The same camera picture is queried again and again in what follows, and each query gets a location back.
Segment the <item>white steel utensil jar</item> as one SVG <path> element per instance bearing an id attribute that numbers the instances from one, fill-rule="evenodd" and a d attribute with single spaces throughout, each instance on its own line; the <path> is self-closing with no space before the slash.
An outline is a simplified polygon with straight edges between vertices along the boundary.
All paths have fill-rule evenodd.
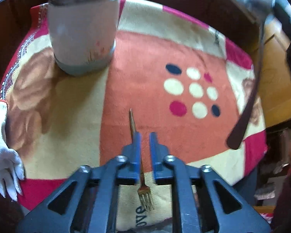
<path id="1" fill-rule="evenodd" d="M 115 50 L 120 0 L 49 0 L 48 29 L 55 60 L 67 74 L 101 70 Z"/>

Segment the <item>colourful patterned towel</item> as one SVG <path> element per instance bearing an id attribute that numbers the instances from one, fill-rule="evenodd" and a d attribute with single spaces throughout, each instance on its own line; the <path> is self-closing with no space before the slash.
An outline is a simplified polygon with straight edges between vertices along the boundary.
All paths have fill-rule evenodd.
<path id="1" fill-rule="evenodd" d="M 73 77 L 55 63 L 48 5 L 31 8 L 31 27 L 0 87 L 8 103 L 7 143 L 23 161 L 18 203 L 32 210 L 79 166 L 97 167 L 130 143 L 129 111 L 142 136 L 145 181 L 154 210 L 142 211 L 137 186 L 120 188 L 116 229 L 172 216 L 169 186 L 153 182 L 149 135 L 191 166 L 211 165 L 230 185 L 267 151 L 257 100 L 237 150 L 225 143 L 254 83 L 251 58 L 217 30 L 145 0 L 121 0 L 111 64 Z"/>

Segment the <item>white knitted glove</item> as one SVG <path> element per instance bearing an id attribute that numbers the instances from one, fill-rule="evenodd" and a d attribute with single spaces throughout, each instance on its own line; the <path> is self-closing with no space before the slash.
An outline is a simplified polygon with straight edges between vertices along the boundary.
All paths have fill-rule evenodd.
<path id="1" fill-rule="evenodd" d="M 0 99 L 0 194 L 17 201 L 18 195 L 22 195 L 19 182 L 24 180 L 24 167 L 19 154 L 7 146 L 7 114 L 8 104 Z"/>

